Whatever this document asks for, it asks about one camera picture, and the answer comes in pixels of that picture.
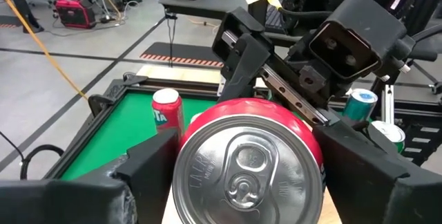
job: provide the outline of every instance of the fanta can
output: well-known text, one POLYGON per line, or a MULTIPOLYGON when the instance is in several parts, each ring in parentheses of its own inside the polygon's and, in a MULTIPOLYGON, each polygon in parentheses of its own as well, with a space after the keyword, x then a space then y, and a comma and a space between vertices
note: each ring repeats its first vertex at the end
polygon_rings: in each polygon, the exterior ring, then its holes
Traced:
POLYGON ((176 128, 181 137, 184 131, 182 99, 175 89, 163 88, 156 91, 153 94, 152 110, 157 133, 176 128))

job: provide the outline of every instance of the wooden board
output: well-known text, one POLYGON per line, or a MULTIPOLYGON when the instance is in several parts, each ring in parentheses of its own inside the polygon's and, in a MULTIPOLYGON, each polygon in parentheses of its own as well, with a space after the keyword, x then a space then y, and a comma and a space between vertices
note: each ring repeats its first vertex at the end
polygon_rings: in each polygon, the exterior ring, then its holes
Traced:
MULTIPOLYGON (((148 76, 155 79, 184 80, 192 82, 219 83, 221 79, 220 72, 212 69, 196 68, 169 68, 166 66, 145 65, 137 75, 148 76)), ((265 87, 261 79, 256 82, 257 87, 265 87)), ((172 193, 169 194, 166 211, 164 212, 163 224, 182 223, 175 209, 172 193)), ((320 215, 320 224, 341 224, 338 212, 334 207, 332 198, 326 190, 324 194, 323 210, 320 215)))

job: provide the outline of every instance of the concrete floor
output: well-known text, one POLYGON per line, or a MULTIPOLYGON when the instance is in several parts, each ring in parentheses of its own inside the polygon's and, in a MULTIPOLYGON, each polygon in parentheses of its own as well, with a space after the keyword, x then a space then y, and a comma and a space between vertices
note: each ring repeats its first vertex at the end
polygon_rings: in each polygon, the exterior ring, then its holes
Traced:
MULTIPOLYGON (((46 48, 56 54, 54 58, 72 80, 88 95, 103 93, 111 80, 121 78, 128 71, 137 72, 142 63, 140 55, 156 41, 169 42, 166 24, 162 21, 163 7, 158 0, 143 0, 128 11, 126 24, 107 30, 69 30, 53 28, 52 10, 46 6, 32 8, 39 23, 49 32, 38 37, 46 48)), ((13 15, 5 3, 0 2, 0 15, 13 15)), ((220 22, 205 19, 212 24, 220 22)), ((192 24, 188 17, 179 16, 175 43, 210 46, 214 34, 212 27, 192 24)), ((284 55, 287 49, 278 48, 284 55)), ((433 77, 438 78, 442 61, 433 64, 419 62, 433 77)), ((0 29, 0 130, 25 155, 41 144, 54 144, 65 149, 90 111, 87 103, 76 96, 74 90, 41 54, 30 35, 21 28, 0 29)), ((413 69, 402 75, 396 87, 396 97, 407 100, 435 102, 426 85, 431 81, 413 69)), ((370 84, 355 87, 369 88, 370 84)), ((39 179, 58 159, 52 152, 37 155, 28 170, 30 179, 39 179)), ((442 151, 439 150, 424 167, 442 172, 442 151)), ((0 139, 0 179, 19 178, 19 159, 13 148, 0 139)))

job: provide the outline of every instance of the green felt surface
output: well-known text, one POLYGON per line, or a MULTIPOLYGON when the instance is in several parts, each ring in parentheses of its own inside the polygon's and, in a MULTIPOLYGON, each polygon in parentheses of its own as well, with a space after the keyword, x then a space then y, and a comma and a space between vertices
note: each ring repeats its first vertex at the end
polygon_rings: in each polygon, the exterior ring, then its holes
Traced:
MULTIPOLYGON (((151 94, 127 94, 61 178, 78 178, 154 136, 156 130, 151 103, 151 94)), ((185 126, 187 127, 196 113, 201 113, 214 104, 215 101, 210 100, 183 98, 185 126)))

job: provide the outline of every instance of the green soda can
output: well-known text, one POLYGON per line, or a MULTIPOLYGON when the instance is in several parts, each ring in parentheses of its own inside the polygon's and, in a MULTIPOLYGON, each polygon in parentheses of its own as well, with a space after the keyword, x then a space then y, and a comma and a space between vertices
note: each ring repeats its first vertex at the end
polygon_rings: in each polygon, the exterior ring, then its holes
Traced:
POLYGON ((388 124, 384 121, 373 121, 373 126, 387 137, 401 153, 405 148, 405 133, 395 124, 388 124))
POLYGON ((377 102, 378 96, 370 90, 354 89, 349 94, 343 116, 357 122, 368 120, 377 102))

